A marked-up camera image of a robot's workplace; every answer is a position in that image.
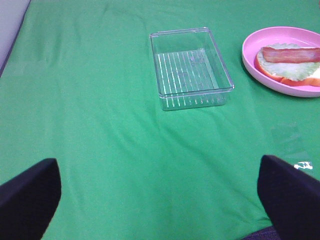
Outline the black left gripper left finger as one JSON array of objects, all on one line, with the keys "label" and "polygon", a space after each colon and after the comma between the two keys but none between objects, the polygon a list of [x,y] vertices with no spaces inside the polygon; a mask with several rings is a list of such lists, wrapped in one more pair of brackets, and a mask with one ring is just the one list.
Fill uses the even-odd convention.
[{"label": "black left gripper left finger", "polygon": [[0,186],[0,238],[40,240],[62,195],[58,162],[46,158]]}]

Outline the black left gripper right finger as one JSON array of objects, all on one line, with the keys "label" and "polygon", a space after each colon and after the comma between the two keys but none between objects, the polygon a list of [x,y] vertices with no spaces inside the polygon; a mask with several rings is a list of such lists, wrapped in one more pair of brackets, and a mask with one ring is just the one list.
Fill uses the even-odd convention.
[{"label": "black left gripper right finger", "polygon": [[257,194],[282,240],[320,238],[320,182],[274,156],[261,158]]}]

